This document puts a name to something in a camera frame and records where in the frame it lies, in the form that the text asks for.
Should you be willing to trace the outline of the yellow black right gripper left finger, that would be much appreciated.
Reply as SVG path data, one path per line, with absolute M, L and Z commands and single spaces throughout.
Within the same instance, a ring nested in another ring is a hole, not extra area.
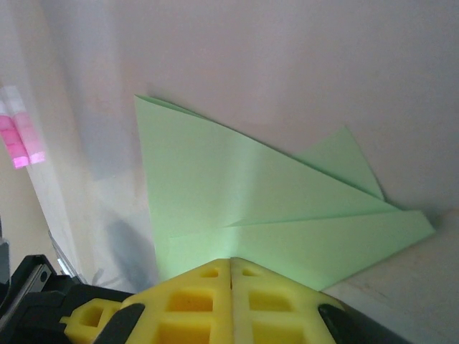
M 216 259 L 131 295 L 95 344 L 232 344 L 230 261 Z

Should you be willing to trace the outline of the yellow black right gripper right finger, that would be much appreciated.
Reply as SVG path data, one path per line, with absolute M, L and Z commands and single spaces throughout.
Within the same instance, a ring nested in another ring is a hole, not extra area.
M 245 259 L 230 267 L 234 344 L 405 344 L 330 295 Z

